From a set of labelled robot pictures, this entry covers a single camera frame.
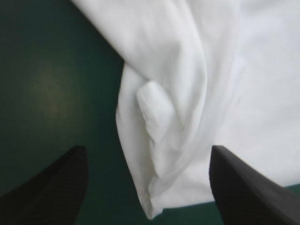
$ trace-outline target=crumpled fabric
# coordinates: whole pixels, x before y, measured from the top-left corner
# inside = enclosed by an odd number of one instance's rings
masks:
[[[125,61],[116,123],[149,219],[213,201],[215,144],[300,182],[300,1],[72,1]]]

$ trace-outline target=green surface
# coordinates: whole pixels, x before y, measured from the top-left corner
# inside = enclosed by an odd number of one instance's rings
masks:
[[[222,224],[214,203],[147,220],[115,125],[123,60],[72,3],[2,1],[0,46],[0,195],[85,145],[90,181],[77,225]]]

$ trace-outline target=white shirt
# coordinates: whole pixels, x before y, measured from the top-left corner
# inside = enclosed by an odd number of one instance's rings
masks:
[[[224,145],[300,182],[299,0],[73,0],[125,61],[116,122],[148,218],[212,201]]]

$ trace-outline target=textured black material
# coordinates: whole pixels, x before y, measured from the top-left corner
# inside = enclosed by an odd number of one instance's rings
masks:
[[[76,146],[0,198],[0,225],[72,225],[88,183],[87,153]]]
[[[223,146],[212,147],[210,185],[225,225],[300,225],[300,197]]]

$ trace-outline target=dark green table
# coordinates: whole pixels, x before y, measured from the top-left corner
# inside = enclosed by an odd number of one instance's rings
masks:
[[[222,224],[214,203],[147,220],[115,125],[123,60],[72,3],[2,1],[0,46],[0,195],[85,145],[90,182],[77,225]]]

